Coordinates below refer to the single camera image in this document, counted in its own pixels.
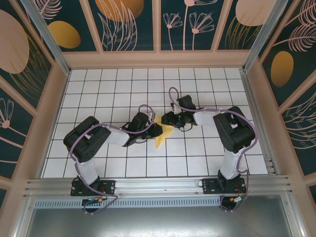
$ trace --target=metal floor panel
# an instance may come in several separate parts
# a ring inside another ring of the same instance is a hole
[[[219,207],[35,209],[27,237],[290,237],[278,196],[249,197],[233,213]]]

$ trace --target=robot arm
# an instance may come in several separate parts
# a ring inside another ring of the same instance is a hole
[[[189,95],[178,98],[175,103],[182,108],[188,109],[188,111],[180,109],[181,111],[179,112],[176,110],[177,107],[171,104],[174,107],[174,112],[164,115],[162,123],[177,128],[184,127],[186,123],[216,126],[225,150],[224,162],[218,172],[218,184],[223,191],[235,189],[235,185],[240,183],[240,172],[237,169],[237,163],[241,153],[255,139],[254,130],[245,120],[230,113],[192,112],[197,109]],[[237,106],[233,106],[228,110],[243,116],[243,113]]]
[[[146,128],[150,116],[151,114],[139,112],[131,123],[126,124],[128,127],[123,126],[123,129],[131,132],[142,131]],[[68,151],[85,131],[97,124],[99,124],[99,121],[90,116],[68,133],[64,139]],[[114,129],[110,126],[96,127],[80,139],[74,148],[73,153],[78,160],[79,173],[90,187],[97,190],[100,178],[96,172],[93,157],[104,143],[128,147],[133,145],[137,139],[154,138],[161,134],[162,127],[155,123],[145,132],[130,135],[123,130]]]

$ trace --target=enclosure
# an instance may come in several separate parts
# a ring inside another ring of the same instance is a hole
[[[0,21],[1,236],[315,236],[315,0],[3,0]],[[159,118],[171,87],[255,126],[248,200],[230,213],[204,194],[225,149],[187,124],[158,148],[104,143],[94,164],[118,199],[86,216],[63,139],[142,104]]]

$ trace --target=wire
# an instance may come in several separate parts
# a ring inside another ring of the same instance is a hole
[[[131,132],[131,131],[127,131],[127,130],[124,130],[120,127],[115,127],[113,125],[109,125],[109,124],[106,124],[106,123],[99,123],[99,124],[96,124],[92,127],[90,127],[89,129],[87,129],[83,134],[81,134],[79,136],[79,138],[74,142],[74,144],[71,146],[70,150],[69,150],[69,155],[70,155],[70,158],[73,159],[74,163],[75,163],[75,169],[77,171],[77,174],[78,174],[78,177],[82,180],[82,182],[84,183],[84,185],[86,185],[86,187],[88,189],[90,189],[91,191],[93,191],[94,193],[96,194],[100,194],[101,196],[106,196],[106,197],[112,197],[114,198],[112,201],[110,201],[107,205],[105,205],[104,207],[102,208],[99,208],[98,210],[96,210],[95,212],[92,212],[91,215],[93,214],[97,214],[97,213],[100,213],[102,212],[103,210],[105,210],[108,206],[110,206],[113,202],[115,202],[117,199],[118,199],[118,196],[117,195],[112,195],[112,194],[105,194],[105,193],[102,193],[98,190],[95,190],[94,188],[90,187],[90,185],[85,181],[85,179],[83,178],[79,168],[78,168],[78,159],[74,156],[74,149],[76,147],[76,145],[78,144],[78,142],[85,136],[87,135],[90,131],[92,131],[93,129],[95,129],[96,127],[100,127],[100,126],[103,126],[103,127],[107,127],[107,128],[112,128],[112,129],[116,129],[116,130],[120,130],[120,131],[123,131],[123,132],[126,132],[126,133],[130,133],[130,134],[139,134],[139,133],[143,133],[145,131],[147,131],[154,123],[154,120],[155,120],[155,112],[153,110],[152,107],[150,107],[149,105],[141,105],[139,106],[138,108],[138,112],[140,112],[140,109],[141,107],[147,107],[151,110],[152,112],[152,119],[151,119],[151,122],[150,124],[148,125],[148,127],[146,127],[145,129],[141,130],[141,131],[138,131],[138,132]],[[85,211],[86,214],[88,214],[88,212],[85,210],[85,207],[86,205],[83,207],[83,210]]]
[[[191,127],[190,127],[188,130],[181,130],[180,128],[179,128],[179,130],[180,130],[181,132],[188,132],[188,131],[190,131],[192,128],[193,128],[193,125],[192,125],[192,123],[191,123]]]
[[[177,103],[175,103],[175,101],[172,99],[171,90],[175,90],[175,91],[176,91],[176,93],[177,93],[177,99],[179,98],[179,91],[178,91],[177,88],[175,88],[175,87],[170,87],[170,88],[169,88],[169,98],[170,98],[171,102],[172,102],[175,106],[177,106],[178,108],[180,108],[181,110],[189,111],[189,112],[210,111],[210,112],[217,112],[217,113],[230,113],[230,114],[232,114],[232,115],[236,115],[236,116],[240,117],[241,119],[245,120],[245,121],[250,125],[250,127],[253,129],[253,131],[254,131],[254,133],[255,133],[255,141],[254,141],[254,143],[253,143],[252,145],[250,145],[249,147],[246,147],[246,148],[240,153],[239,158],[238,158],[238,161],[237,161],[237,166],[236,166],[236,170],[237,170],[238,173],[240,173],[240,174],[246,173],[246,175],[247,175],[247,184],[246,184],[246,194],[247,194],[247,193],[248,193],[248,186],[249,186],[249,182],[248,182],[248,181],[249,181],[249,171],[248,171],[248,169],[246,169],[246,170],[244,170],[244,171],[240,171],[240,170],[239,170],[239,166],[240,166],[240,161],[241,161],[243,155],[244,155],[248,150],[250,150],[251,148],[253,148],[253,147],[257,144],[257,142],[258,142],[258,133],[257,133],[257,130],[256,130],[255,126],[254,126],[245,116],[242,116],[241,114],[238,114],[238,113],[236,113],[236,112],[234,112],[234,111],[221,110],[221,109],[206,109],[206,108],[204,108],[204,109],[199,109],[199,110],[190,110],[190,109],[183,108],[183,107],[181,107],[180,105],[178,105]],[[225,210],[228,210],[228,209],[222,205],[222,202],[223,202],[224,197],[225,197],[225,195],[221,196],[220,208],[225,211]]]
[[[142,143],[145,143],[145,142],[147,142],[147,139],[145,141],[143,141],[143,142],[135,142],[135,143],[136,144],[142,144]]]

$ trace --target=gold circle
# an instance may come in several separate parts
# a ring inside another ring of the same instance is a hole
[[[275,0],[239,0],[236,19],[244,26],[261,26],[265,23]]]
[[[0,68],[8,73],[22,72],[29,61],[29,41],[21,24],[0,10]]]
[[[54,21],[48,25],[59,46],[76,48],[80,45],[80,35],[70,24],[64,21]]]
[[[144,9],[144,0],[95,0],[99,10],[112,21],[128,21],[126,17],[123,19],[124,10],[121,2],[125,6],[126,10],[129,9],[134,18],[138,17]]]
[[[271,80],[277,87],[284,86],[290,80],[294,68],[294,60],[290,53],[277,53],[271,65]]]

